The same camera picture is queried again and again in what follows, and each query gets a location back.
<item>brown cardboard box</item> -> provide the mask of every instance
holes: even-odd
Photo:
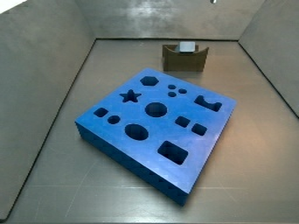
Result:
[[[176,52],[176,45],[162,45],[162,70],[201,72],[205,64],[209,48],[198,52],[198,46],[194,46],[194,52]]]

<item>cutout hole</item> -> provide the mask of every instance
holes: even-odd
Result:
[[[145,76],[141,80],[144,86],[153,87],[158,80],[153,76]]]
[[[190,131],[202,136],[205,134],[205,131],[206,131],[206,128],[201,125],[198,125],[197,123],[193,124],[192,128],[190,128]]]
[[[104,108],[98,108],[94,112],[93,115],[97,117],[102,117],[105,114],[108,113],[108,111]]]
[[[120,117],[117,115],[112,115],[108,119],[106,119],[108,123],[110,124],[116,124],[120,121]]]
[[[197,103],[200,106],[202,106],[205,109],[209,109],[214,112],[218,112],[218,110],[220,110],[221,103],[220,102],[214,102],[214,103],[205,102],[202,99],[202,95],[198,95],[193,102]]]
[[[160,146],[157,152],[165,158],[172,160],[177,165],[182,164],[182,161],[188,156],[188,151],[168,141],[162,142],[162,145]]]
[[[122,102],[137,102],[137,96],[141,94],[136,94],[133,89],[129,89],[125,94],[120,94],[124,97]]]
[[[137,141],[142,141],[148,138],[148,131],[138,124],[128,124],[125,126],[125,134]]]
[[[144,112],[152,117],[160,117],[165,115],[166,107],[160,102],[152,102],[145,106]]]
[[[190,122],[190,120],[182,116],[178,116],[174,120],[174,123],[178,124],[184,128],[188,126],[189,122]]]
[[[184,95],[184,94],[186,94],[186,90],[184,88],[180,88],[178,93]]]
[[[174,92],[169,92],[168,95],[169,95],[170,97],[174,97],[174,96],[176,96],[176,93],[174,93]]]
[[[168,85],[168,88],[169,89],[176,89],[176,86],[174,85]]]

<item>shape sorter board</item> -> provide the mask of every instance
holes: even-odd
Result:
[[[146,68],[76,125],[81,138],[182,206],[234,105]]]

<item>small round hole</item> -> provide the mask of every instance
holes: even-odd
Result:
[[[178,93],[184,95],[184,94],[186,94],[186,90],[184,88],[180,88]]]
[[[176,89],[176,86],[174,85],[168,85],[168,88],[169,89]]]
[[[117,115],[112,115],[108,119],[106,119],[108,123],[110,124],[116,124],[120,121],[120,117]]]
[[[125,134],[137,141],[142,141],[148,138],[148,131],[138,124],[128,124],[125,126]]]
[[[176,96],[176,93],[174,93],[174,92],[169,92],[168,95],[169,95],[170,97],[174,97],[174,96]]]
[[[145,106],[144,112],[152,117],[160,117],[165,115],[166,107],[160,102],[152,102]]]

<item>rectangular hole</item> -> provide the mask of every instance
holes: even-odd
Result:
[[[190,131],[202,136],[205,134],[205,131],[206,131],[206,128],[204,126],[201,126],[200,124],[194,123],[192,128],[190,128]]]
[[[157,152],[177,165],[182,164],[182,161],[188,156],[188,151],[168,141],[162,142]]]
[[[93,115],[97,117],[102,117],[105,114],[108,113],[108,111],[104,108],[98,108],[94,112]]]
[[[174,120],[174,123],[178,124],[184,128],[188,126],[189,122],[190,122],[190,120],[182,116],[178,116]]]

